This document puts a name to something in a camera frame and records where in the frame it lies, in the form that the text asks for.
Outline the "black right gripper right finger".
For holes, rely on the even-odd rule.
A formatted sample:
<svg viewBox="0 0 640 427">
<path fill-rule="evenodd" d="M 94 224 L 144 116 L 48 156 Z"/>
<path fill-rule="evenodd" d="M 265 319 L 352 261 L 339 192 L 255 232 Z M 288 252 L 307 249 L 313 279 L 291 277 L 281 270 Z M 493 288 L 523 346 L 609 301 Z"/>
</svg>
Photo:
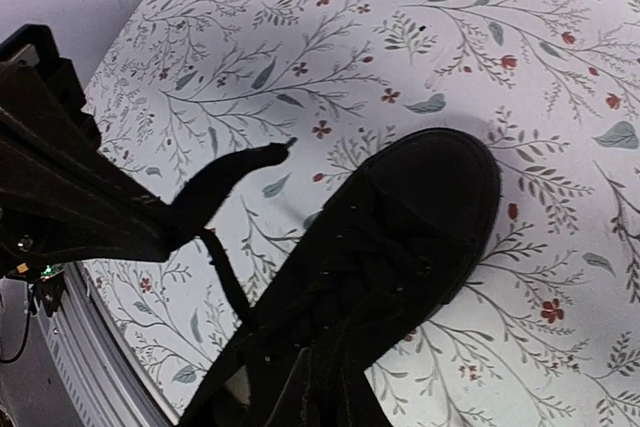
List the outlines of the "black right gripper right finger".
<svg viewBox="0 0 640 427">
<path fill-rule="evenodd" d="M 289 426 L 322 426 L 324 414 L 325 365 L 319 354 L 310 347 L 300 352 L 292 371 L 288 388 L 292 397 L 287 423 Z"/>
</svg>

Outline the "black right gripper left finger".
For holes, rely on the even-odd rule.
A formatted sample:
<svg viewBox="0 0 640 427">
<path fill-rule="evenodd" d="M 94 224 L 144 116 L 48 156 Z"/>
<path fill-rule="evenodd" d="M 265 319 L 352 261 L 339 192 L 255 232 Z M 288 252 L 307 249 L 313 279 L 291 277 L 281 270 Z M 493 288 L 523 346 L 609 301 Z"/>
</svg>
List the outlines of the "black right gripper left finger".
<svg viewBox="0 0 640 427">
<path fill-rule="evenodd" d="M 165 207 L 102 156 L 32 67 L 1 66 L 1 249 L 15 262 L 161 262 Z"/>
</svg>

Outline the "black canvas sneaker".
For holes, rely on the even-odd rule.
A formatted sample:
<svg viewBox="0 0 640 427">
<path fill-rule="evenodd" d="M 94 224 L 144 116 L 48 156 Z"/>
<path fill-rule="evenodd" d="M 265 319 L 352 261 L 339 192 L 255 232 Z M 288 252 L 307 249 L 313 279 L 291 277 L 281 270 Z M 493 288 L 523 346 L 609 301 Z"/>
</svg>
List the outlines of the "black canvas sneaker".
<svg viewBox="0 0 640 427">
<path fill-rule="evenodd" d="M 324 204 L 257 302 L 217 236 L 201 234 L 240 327 L 183 426 L 289 426 L 300 352 L 325 365 L 322 426 L 385 426 L 365 371 L 448 304 L 479 263 L 501 197 L 474 136 L 430 128 L 365 160 Z"/>
</svg>

